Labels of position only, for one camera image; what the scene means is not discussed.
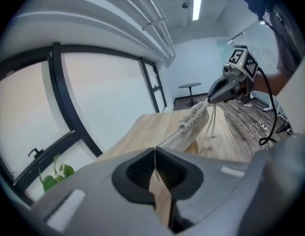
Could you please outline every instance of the robotic arm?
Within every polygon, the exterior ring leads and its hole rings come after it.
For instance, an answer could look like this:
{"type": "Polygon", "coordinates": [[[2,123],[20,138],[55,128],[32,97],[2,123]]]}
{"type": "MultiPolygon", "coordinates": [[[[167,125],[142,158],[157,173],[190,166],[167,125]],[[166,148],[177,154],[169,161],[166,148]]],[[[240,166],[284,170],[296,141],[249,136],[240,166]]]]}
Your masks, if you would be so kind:
{"type": "Polygon", "coordinates": [[[223,66],[222,76],[209,90],[208,102],[216,104],[238,98],[243,103],[248,103],[257,70],[258,63],[247,46],[236,45],[227,64],[223,66]]]}

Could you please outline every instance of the black window frame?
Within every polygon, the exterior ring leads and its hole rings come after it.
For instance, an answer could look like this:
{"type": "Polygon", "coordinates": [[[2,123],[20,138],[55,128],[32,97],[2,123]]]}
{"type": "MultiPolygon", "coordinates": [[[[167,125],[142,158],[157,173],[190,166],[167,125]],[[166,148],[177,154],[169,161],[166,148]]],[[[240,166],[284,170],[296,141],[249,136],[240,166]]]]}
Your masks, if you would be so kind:
{"type": "Polygon", "coordinates": [[[167,106],[155,63],[125,52],[89,45],[62,45],[58,42],[53,43],[52,46],[25,51],[1,61],[0,81],[5,79],[12,73],[21,70],[25,67],[39,62],[48,61],[53,93],[56,98],[56,102],[60,109],[62,117],[64,118],[65,123],[67,124],[70,130],[69,133],[65,134],[63,137],[55,141],[46,150],[41,150],[40,154],[37,155],[35,160],[33,160],[33,162],[28,165],[28,167],[17,177],[16,180],[13,179],[13,176],[6,168],[0,156],[1,177],[10,187],[10,189],[12,189],[12,191],[29,206],[32,206],[34,202],[30,197],[25,194],[25,190],[39,176],[38,168],[40,168],[41,171],[44,171],[50,164],[53,163],[54,156],[56,156],[57,154],[63,154],[67,149],[69,149],[79,140],[84,141],[96,157],[102,154],[101,149],[96,145],[96,143],[93,141],[93,139],[85,129],[75,110],[73,102],[71,101],[69,91],[66,86],[61,62],[62,53],[100,53],[138,60],[142,67],[142,72],[146,80],[155,111],[159,113],[156,98],[154,96],[154,92],[156,90],[161,90],[164,105],[165,107],[167,106]],[[157,80],[159,83],[158,87],[152,88],[145,64],[153,66],[154,72],[157,75],[157,80]]]}

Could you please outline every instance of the fluorescent light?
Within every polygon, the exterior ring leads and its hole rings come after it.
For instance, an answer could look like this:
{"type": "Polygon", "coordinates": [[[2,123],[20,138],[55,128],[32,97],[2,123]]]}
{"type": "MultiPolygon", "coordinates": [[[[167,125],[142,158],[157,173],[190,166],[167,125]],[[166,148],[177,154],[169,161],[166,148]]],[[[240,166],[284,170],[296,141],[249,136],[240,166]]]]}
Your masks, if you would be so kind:
{"type": "Polygon", "coordinates": [[[202,0],[193,0],[193,21],[198,20],[202,0]]]}

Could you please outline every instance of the small table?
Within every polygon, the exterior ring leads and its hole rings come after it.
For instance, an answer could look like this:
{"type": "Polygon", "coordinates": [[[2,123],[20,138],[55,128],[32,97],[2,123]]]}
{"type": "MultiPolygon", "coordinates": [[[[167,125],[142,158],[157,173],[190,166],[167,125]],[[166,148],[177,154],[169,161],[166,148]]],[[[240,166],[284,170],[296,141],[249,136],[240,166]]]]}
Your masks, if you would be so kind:
{"type": "Polygon", "coordinates": [[[197,82],[197,83],[191,83],[191,84],[179,86],[180,89],[188,88],[190,90],[191,103],[189,104],[189,106],[191,105],[191,107],[194,106],[194,101],[193,101],[193,97],[192,97],[192,87],[198,86],[200,84],[201,84],[200,82],[197,82]]]}

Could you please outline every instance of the wooden floor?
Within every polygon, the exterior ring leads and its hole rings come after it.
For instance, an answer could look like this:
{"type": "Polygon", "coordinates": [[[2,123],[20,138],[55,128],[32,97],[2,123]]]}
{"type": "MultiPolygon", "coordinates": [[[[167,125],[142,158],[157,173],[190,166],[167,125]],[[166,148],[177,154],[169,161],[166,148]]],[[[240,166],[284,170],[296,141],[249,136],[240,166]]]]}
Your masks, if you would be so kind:
{"type": "MultiPolygon", "coordinates": [[[[193,99],[195,102],[199,102],[204,101],[206,98],[206,95],[202,95],[196,96],[193,99]]],[[[177,99],[175,101],[174,110],[190,108],[187,105],[189,102],[190,98],[177,99]]],[[[252,157],[256,151],[261,150],[266,146],[259,145],[260,137],[251,132],[249,128],[250,124],[260,122],[266,125],[268,130],[271,131],[274,122],[273,111],[264,112],[263,108],[266,106],[255,99],[253,99],[251,103],[253,104],[253,107],[245,107],[243,104],[238,103],[235,100],[228,101],[227,103],[222,102],[217,104],[217,106],[224,111],[225,119],[229,125],[230,131],[236,140],[239,141],[241,150],[246,151],[250,157],[252,157]]],[[[275,130],[277,130],[284,123],[285,121],[283,118],[278,118],[275,130]]],[[[266,137],[266,133],[262,129],[257,129],[256,125],[253,125],[252,129],[255,133],[261,135],[262,137],[266,137]]],[[[277,142],[285,137],[285,133],[276,134],[275,132],[272,136],[272,138],[277,142]]]]}

